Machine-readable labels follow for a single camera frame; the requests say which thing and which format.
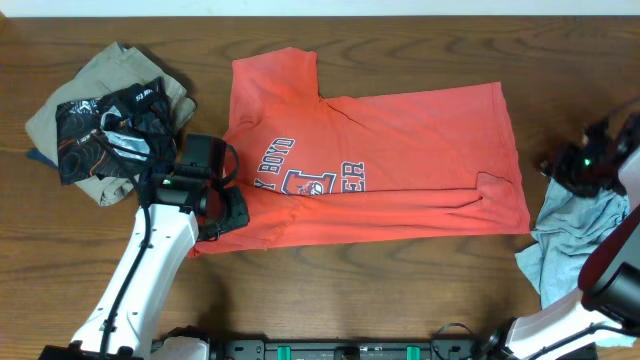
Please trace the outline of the red printed t-shirt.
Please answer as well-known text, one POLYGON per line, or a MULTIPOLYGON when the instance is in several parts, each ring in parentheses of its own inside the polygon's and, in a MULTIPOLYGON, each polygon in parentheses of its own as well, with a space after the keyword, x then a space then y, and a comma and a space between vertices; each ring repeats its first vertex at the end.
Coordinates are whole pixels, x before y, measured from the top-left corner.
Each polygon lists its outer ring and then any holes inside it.
POLYGON ((313 52, 232 67, 227 166, 249 222, 194 255, 528 231, 499 83, 324 98, 313 52))

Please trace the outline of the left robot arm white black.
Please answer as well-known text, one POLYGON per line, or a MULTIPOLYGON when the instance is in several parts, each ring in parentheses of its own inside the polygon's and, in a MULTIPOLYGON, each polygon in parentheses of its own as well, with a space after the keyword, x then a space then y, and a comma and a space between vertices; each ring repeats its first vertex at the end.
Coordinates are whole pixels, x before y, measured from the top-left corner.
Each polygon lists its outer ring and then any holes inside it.
POLYGON ((206 359, 206 338, 180 336, 153 350, 153 332, 175 275, 197 242, 242 228, 248 210, 233 176, 152 176, 139 189, 140 208, 126 250, 95 309, 65 346, 43 359, 206 359))

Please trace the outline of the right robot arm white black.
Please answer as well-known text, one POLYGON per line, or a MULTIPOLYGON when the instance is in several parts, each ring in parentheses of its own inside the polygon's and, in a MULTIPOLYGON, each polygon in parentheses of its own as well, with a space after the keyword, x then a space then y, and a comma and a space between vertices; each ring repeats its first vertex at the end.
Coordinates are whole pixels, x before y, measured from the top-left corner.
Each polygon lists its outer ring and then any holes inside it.
POLYGON ((577 288, 515 319, 491 359, 560 359, 612 335, 639 336, 639 152, 618 171, 633 211, 587 258, 577 288))

